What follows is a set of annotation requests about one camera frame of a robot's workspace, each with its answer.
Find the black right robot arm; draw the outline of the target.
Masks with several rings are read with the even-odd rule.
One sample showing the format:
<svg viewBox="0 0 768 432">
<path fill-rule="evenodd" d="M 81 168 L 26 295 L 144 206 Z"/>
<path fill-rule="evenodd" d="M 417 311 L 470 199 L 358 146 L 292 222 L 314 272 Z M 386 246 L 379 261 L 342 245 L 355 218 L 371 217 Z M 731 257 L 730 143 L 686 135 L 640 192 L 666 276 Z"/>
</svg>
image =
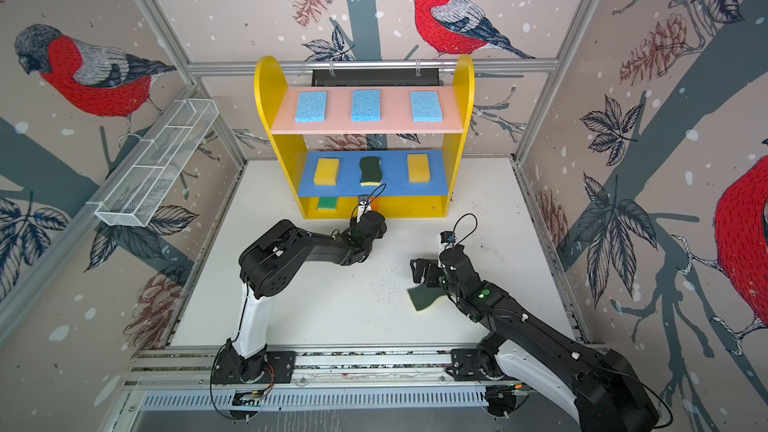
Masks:
<svg viewBox="0 0 768 432">
<path fill-rule="evenodd" d="M 508 292 L 474 270 L 461 245 L 435 259 L 410 262 L 415 283 L 442 290 L 488 335 L 478 343 L 482 374 L 506 376 L 533 388 L 571 416 L 583 431 L 651 431 L 657 406 L 629 361 L 587 347 L 549 326 Z"/>
</svg>

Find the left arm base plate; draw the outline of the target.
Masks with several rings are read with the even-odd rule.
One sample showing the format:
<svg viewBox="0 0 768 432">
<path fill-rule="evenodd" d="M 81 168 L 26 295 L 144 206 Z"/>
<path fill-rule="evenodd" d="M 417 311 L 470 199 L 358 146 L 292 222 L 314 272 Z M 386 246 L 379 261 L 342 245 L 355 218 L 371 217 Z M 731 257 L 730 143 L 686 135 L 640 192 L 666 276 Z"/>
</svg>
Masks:
<svg viewBox="0 0 768 432">
<path fill-rule="evenodd" d="M 296 353 L 260 351 L 241 357 L 234 348 L 218 353 L 212 368 L 212 385 L 287 384 L 291 381 Z"/>
</svg>

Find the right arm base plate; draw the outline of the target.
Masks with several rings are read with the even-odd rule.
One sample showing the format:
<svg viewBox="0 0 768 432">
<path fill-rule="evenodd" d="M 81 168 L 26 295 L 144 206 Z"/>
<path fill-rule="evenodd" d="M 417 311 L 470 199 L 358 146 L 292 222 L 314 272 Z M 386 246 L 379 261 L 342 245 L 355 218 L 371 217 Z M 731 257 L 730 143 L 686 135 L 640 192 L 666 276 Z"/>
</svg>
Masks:
<svg viewBox="0 0 768 432">
<path fill-rule="evenodd" d="M 455 381 L 518 381 L 518 378 L 505 374 L 495 357 L 484 350 L 452 349 L 450 356 L 450 363 L 445 367 L 445 373 Z"/>
</svg>

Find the yellow sponge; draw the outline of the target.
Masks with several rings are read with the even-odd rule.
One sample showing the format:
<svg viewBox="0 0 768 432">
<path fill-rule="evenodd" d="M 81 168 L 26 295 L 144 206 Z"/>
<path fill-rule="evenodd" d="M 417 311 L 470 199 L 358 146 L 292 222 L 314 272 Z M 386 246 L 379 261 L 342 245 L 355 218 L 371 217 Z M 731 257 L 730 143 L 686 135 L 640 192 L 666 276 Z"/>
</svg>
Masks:
<svg viewBox="0 0 768 432">
<path fill-rule="evenodd" d="M 335 187 L 338 181 L 340 160 L 321 157 L 317 161 L 313 183 L 318 187 Z"/>
<path fill-rule="evenodd" d="M 431 169 L 428 154 L 409 154 L 407 156 L 408 180 L 411 184 L 425 184 L 431 181 Z"/>
</svg>

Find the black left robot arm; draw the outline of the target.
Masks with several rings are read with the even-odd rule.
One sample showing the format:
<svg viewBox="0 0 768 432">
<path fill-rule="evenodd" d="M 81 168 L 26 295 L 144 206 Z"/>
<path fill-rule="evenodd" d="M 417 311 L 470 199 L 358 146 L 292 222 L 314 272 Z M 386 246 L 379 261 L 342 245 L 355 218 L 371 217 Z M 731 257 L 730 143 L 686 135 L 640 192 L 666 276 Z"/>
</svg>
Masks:
<svg viewBox="0 0 768 432">
<path fill-rule="evenodd" d="M 210 382 L 216 385 L 273 381 L 267 362 L 267 330 L 273 297 L 281 293 L 307 262 L 339 266 L 362 263 L 386 233 L 385 217 L 367 211 L 349 227 L 331 235 L 317 234 L 283 219 L 247 247 L 238 259 L 243 306 L 234 335 L 220 348 Z"/>
</svg>

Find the dark green wavy scourer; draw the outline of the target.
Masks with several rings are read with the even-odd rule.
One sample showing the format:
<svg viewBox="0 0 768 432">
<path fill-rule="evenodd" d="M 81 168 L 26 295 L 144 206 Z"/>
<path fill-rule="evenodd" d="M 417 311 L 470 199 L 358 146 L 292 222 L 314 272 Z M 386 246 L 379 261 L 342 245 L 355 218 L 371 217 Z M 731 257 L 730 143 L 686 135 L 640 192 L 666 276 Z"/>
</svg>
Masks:
<svg viewBox="0 0 768 432">
<path fill-rule="evenodd" d="M 426 310 L 437 299 L 445 296 L 445 291 L 441 287 L 427 287 L 425 284 L 409 288 L 407 293 L 417 312 Z"/>
<path fill-rule="evenodd" d="M 361 177 L 360 185 L 363 187 L 378 187 L 383 180 L 381 158 L 378 156 L 366 156 L 359 162 Z"/>
</svg>

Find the green topped sponge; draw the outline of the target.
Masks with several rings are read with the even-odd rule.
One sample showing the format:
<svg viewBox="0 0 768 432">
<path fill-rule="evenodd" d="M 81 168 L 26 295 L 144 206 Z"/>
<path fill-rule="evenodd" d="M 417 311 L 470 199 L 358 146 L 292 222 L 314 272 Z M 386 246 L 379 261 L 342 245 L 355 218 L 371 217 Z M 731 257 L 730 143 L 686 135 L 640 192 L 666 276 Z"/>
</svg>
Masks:
<svg viewBox="0 0 768 432">
<path fill-rule="evenodd" d="M 317 210 L 336 210 L 338 206 L 337 197 L 319 197 L 316 209 Z"/>
</svg>

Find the light blue sponge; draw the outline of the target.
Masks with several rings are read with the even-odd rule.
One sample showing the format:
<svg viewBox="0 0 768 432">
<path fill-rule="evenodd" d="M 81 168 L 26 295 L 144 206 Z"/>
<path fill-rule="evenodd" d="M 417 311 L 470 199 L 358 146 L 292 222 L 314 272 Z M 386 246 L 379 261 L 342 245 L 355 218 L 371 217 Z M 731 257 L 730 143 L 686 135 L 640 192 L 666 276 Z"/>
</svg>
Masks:
<svg viewBox="0 0 768 432">
<path fill-rule="evenodd" d="M 325 91 L 300 92 L 294 120 L 296 123 L 324 122 L 327 93 Z"/>
<path fill-rule="evenodd" d="M 436 91 L 412 91 L 409 93 L 412 120 L 415 123 L 438 123 L 443 114 Z"/>
<path fill-rule="evenodd" d="M 353 92 L 350 118 L 353 122 L 381 120 L 381 91 L 356 90 Z"/>
</svg>

